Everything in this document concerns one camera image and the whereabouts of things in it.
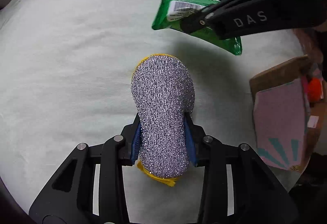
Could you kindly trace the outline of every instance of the orange object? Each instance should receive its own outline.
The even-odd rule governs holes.
[[[313,77],[308,84],[309,102],[318,102],[321,99],[322,92],[323,89],[320,80],[316,77]]]

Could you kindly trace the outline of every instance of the silver screw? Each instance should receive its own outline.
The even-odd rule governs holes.
[[[124,139],[124,137],[122,135],[117,135],[113,138],[116,142],[120,142]]]
[[[241,144],[241,149],[244,150],[244,151],[247,151],[250,149],[249,145],[248,144]]]
[[[86,148],[86,144],[85,143],[80,143],[77,145],[77,149],[78,150],[83,150],[84,148]]]
[[[210,135],[206,135],[204,138],[203,138],[203,141],[204,142],[207,142],[207,143],[211,143],[212,142],[212,137]]]

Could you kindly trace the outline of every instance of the white fabric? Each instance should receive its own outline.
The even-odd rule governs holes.
[[[0,175],[27,212],[80,142],[120,134],[136,107],[132,72],[153,53],[179,58],[195,84],[194,123],[225,144],[255,147],[249,79],[301,55],[287,31],[242,37],[234,56],[170,29],[153,31],[160,0],[17,0],[0,13]],[[299,174],[277,171],[289,188]],[[196,221],[203,169],[174,188],[124,168],[131,222]]]

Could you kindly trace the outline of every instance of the green package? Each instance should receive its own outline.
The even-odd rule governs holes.
[[[181,31],[179,22],[202,8],[216,4],[218,0],[162,0],[156,18],[153,21],[152,28],[154,30],[172,28]],[[229,38],[221,40],[217,34],[210,28],[205,27],[201,30],[193,32],[191,36],[201,38],[207,42],[215,44],[234,55],[242,53],[241,38]]]

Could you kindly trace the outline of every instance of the sponge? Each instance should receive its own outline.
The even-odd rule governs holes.
[[[179,59],[151,55],[136,67],[131,91],[141,123],[138,167],[156,180],[175,180],[189,165],[184,113],[194,107],[191,75]]]

